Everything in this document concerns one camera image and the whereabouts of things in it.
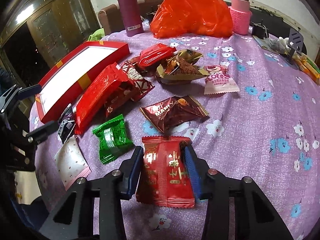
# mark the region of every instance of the green cloth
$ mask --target green cloth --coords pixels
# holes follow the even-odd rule
[[[98,29],[89,36],[88,41],[100,41],[104,37],[104,29]]]
[[[99,157],[102,164],[114,161],[133,146],[125,132],[122,114],[93,129],[92,133],[100,141]]]

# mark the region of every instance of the metal screw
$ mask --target metal screw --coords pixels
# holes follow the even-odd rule
[[[84,184],[85,183],[85,178],[81,177],[81,178],[77,179],[77,183],[78,184]]]
[[[252,179],[250,177],[244,177],[243,180],[244,180],[245,183],[251,183],[252,182]]]
[[[208,173],[209,173],[210,175],[216,175],[216,174],[218,173],[218,171],[217,171],[216,169],[209,169],[209,170],[208,170]]]
[[[111,172],[112,176],[119,176],[121,174],[121,171],[120,170],[114,170]]]

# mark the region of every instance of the brown chair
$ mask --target brown chair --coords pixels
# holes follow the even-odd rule
[[[147,18],[147,13],[156,11],[158,9],[158,5],[163,2],[163,0],[137,1],[140,9],[140,15],[144,18]],[[103,8],[98,14],[98,19],[104,29],[105,35],[124,30],[119,5],[111,4],[110,6]]]

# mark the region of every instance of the black snack packet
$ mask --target black snack packet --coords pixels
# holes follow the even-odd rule
[[[74,129],[76,122],[73,119],[72,105],[69,104],[67,108],[63,111],[62,115],[58,120],[59,129],[58,135],[64,144],[71,136],[75,134]]]

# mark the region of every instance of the doorway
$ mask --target doorway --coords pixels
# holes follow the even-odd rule
[[[3,49],[26,86],[38,84],[50,70],[39,53],[26,23],[11,36]]]

